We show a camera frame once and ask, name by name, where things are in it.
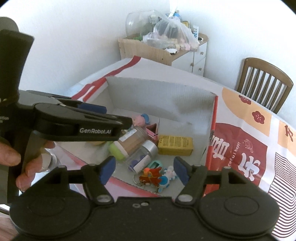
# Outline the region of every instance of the silver lid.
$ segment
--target silver lid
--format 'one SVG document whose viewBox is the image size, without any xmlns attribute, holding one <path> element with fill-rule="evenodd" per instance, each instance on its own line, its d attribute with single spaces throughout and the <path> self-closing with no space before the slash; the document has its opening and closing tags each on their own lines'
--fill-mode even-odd
<svg viewBox="0 0 296 241">
<path fill-rule="evenodd" d="M 156 156 L 158 154 L 158 148 L 152 141 L 146 140 L 142 146 L 145 147 L 152 156 Z"/>
</svg>

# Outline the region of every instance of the white wall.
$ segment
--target white wall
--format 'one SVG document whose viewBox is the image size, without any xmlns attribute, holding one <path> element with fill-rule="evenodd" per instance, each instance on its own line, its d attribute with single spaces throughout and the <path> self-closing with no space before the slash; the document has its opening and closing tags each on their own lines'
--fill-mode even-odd
<svg viewBox="0 0 296 241">
<path fill-rule="evenodd" d="M 63 93 L 118 60 L 130 12 L 169 11 L 169 0 L 10 0 L 0 16 L 35 37 L 20 89 Z"/>
<path fill-rule="evenodd" d="M 243 60 L 264 59 L 294 88 L 278 115 L 296 127 L 296 15 L 281 0 L 170 0 L 209 37 L 204 76 L 235 89 Z"/>
</svg>

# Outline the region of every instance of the white toy figure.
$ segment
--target white toy figure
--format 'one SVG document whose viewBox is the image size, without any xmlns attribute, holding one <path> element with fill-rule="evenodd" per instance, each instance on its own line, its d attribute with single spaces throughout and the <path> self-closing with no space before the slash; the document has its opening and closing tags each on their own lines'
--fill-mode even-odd
<svg viewBox="0 0 296 241">
<path fill-rule="evenodd" d="M 158 186 L 158 192 L 162 192 L 164 188 L 167 188 L 170 185 L 170 181 L 177 179 L 178 176 L 174 171 L 173 166 L 169 166 L 167 169 L 164 170 L 164 174 L 159 177 L 160 183 Z"/>
</svg>

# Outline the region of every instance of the green lid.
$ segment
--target green lid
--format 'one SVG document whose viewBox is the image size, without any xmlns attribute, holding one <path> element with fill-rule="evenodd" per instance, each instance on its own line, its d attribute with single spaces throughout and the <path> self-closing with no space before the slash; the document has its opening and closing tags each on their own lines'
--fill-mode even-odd
<svg viewBox="0 0 296 241">
<path fill-rule="evenodd" d="M 117 161 L 123 161 L 125 159 L 125 156 L 121 153 L 121 151 L 115 146 L 114 143 L 112 143 L 108 150 L 110 151 L 111 155 L 115 157 Z"/>
</svg>

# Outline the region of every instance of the black striped pattern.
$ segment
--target black striped pattern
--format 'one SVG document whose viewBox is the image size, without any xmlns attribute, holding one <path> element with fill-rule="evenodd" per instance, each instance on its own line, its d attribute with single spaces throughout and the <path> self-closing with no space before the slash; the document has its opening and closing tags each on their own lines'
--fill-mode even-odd
<svg viewBox="0 0 296 241">
<path fill-rule="evenodd" d="M 296 231 L 296 167 L 278 153 L 275 155 L 275 177 L 268 193 L 280 208 L 272 234 L 279 238 L 289 237 Z"/>
</svg>

